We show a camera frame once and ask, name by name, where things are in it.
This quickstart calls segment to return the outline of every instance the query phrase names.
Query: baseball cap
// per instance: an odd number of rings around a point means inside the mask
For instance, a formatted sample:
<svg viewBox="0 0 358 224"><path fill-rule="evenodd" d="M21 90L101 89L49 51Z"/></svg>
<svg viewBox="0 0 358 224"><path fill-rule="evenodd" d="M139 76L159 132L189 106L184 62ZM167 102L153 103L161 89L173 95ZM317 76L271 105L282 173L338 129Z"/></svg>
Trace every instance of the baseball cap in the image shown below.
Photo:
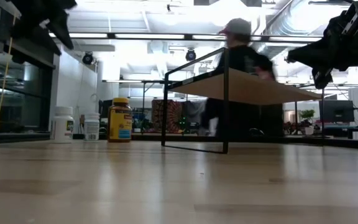
<svg viewBox="0 0 358 224"><path fill-rule="evenodd" d="M218 34L227 33L251 35L251 23L241 18L232 19Z"/></svg>

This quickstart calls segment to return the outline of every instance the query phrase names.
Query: yellow cable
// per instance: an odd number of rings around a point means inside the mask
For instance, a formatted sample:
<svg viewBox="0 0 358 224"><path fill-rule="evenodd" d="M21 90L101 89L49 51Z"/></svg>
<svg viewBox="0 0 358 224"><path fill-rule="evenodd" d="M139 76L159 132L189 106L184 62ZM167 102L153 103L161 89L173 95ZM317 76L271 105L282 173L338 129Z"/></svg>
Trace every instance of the yellow cable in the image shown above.
<svg viewBox="0 0 358 224"><path fill-rule="evenodd" d="M13 25L15 24L15 21L16 21L16 15L13 15ZM8 56L11 55L12 42L13 42L13 38L11 37L11 39L9 40L9 49L7 51ZM8 70L9 70L9 61L6 62L4 81L2 82L2 93L1 93L1 99L0 99L0 114L1 114L1 108L2 108L2 101L4 99L4 90L5 90L6 76L7 76Z"/></svg>

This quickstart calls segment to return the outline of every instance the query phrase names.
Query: white pill bottle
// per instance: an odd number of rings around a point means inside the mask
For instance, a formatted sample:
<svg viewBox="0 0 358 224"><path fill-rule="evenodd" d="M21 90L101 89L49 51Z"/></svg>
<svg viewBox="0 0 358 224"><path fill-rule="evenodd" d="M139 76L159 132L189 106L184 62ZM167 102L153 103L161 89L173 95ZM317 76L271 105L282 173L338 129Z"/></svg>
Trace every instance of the white pill bottle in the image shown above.
<svg viewBox="0 0 358 224"><path fill-rule="evenodd" d="M55 116L50 124L50 140L54 143L71 143L73 141L73 108L56 106Z"/></svg>
<svg viewBox="0 0 358 224"><path fill-rule="evenodd" d="M84 140L85 141L97 141L99 140L99 114L88 113L85 115L84 122Z"/></svg>

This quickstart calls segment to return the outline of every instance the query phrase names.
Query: yellow label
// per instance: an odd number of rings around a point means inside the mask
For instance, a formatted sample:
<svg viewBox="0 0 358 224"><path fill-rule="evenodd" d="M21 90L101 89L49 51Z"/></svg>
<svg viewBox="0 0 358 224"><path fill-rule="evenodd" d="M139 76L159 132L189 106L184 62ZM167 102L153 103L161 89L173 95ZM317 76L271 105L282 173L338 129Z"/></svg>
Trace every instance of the yellow label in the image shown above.
<svg viewBox="0 0 358 224"><path fill-rule="evenodd" d="M109 128L109 139L131 139L131 112L128 110L111 110Z"/></svg>

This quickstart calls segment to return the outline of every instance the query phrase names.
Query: supplement bottle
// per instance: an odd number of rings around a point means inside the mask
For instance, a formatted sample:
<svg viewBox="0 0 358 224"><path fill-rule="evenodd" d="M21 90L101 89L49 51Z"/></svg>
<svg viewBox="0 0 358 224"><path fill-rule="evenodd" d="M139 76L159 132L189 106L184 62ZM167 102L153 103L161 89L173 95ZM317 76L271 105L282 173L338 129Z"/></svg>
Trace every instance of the supplement bottle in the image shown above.
<svg viewBox="0 0 358 224"><path fill-rule="evenodd" d="M99 140L99 114L98 113L88 113L85 115L84 122L84 140L85 141L97 141Z"/></svg>
<svg viewBox="0 0 358 224"><path fill-rule="evenodd" d="M107 140L129 142L132 132L132 109L127 98L115 98L109 108Z"/></svg>
<svg viewBox="0 0 358 224"><path fill-rule="evenodd" d="M55 116L50 124L50 139L55 143L71 143L73 140L73 108L56 106Z"/></svg>

